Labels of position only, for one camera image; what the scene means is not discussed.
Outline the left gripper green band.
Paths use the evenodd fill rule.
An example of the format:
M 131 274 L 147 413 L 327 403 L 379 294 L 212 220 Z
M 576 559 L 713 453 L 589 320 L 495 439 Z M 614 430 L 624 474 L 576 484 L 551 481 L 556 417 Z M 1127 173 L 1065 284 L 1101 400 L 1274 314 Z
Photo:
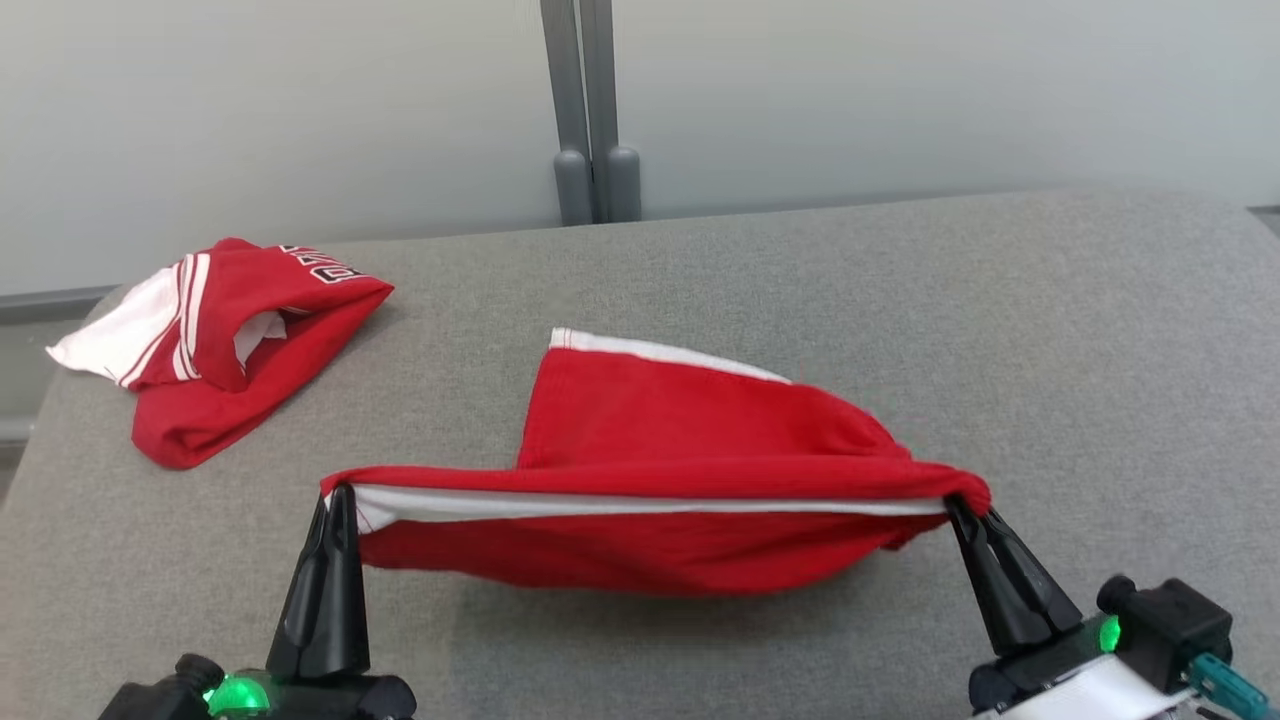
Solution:
M 335 537 L 335 647 L 326 583 Z M 410 685 L 370 669 L 369 625 L 356 493 L 323 496 L 294 565 L 268 653 L 266 673 L 232 673 L 205 693 L 212 719 L 412 719 Z

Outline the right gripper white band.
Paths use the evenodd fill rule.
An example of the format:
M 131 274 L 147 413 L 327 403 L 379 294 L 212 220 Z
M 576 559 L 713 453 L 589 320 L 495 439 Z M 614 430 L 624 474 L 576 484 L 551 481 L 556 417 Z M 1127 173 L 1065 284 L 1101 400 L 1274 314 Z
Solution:
M 1175 719 L 1196 702 L 1190 687 L 1161 691 L 1103 652 L 1103 642 L 1117 638 L 1114 619 L 1078 628 L 1082 611 L 997 511 L 979 518 L 961 497 L 945 506 L 1000 657 L 969 676 L 974 719 Z

